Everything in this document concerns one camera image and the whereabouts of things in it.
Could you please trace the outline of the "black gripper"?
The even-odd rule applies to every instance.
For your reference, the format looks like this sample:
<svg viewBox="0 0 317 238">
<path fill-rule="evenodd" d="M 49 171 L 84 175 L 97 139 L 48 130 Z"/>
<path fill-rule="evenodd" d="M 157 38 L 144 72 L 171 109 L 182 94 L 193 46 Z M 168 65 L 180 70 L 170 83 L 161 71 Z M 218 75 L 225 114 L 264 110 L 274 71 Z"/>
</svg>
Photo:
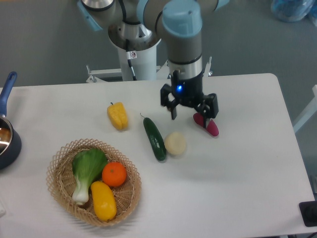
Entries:
<svg viewBox="0 0 317 238">
<path fill-rule="evenodd" d="M 219 109 L 217 95 L 211 93 L 203 94 L 203 73 L 194 78 L 181 79 L 180 72 L 175 70 L 171 77 L 171 86 L 164 84 L 160 90 L 160 104 L 166 107 L 171 113 L 171 119 L 177 117 L 176 107 L 182 105 L 194 108 L 203 117 L 203 128 L 207 127 L 210 119 L 216 118 Z"/>
</svg>

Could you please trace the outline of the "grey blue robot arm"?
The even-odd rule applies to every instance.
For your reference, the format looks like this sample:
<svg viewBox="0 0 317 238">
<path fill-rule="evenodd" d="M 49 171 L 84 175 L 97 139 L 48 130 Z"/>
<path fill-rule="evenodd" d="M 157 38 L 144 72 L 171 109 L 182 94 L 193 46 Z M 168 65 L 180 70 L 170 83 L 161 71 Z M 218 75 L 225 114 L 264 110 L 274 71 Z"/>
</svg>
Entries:
<svg viewBox="0 0 317 238">
<path fill-rule="evenodd" d="M 216 94 L 203 93 L 208 74 L 202 61 L 202 16 L 225 5 L 223 0 L 80 0 L 78 6 L 96 29 L 107 31 L 123 53 L 122 71 L 138 80 L 134 59 L 160 41 L 167 47 L 170 84 L 160 90 L 160 103 L 177 116 L 176 107 L 193 108 L 207 126 L 218 114 Z"/>
</svg>

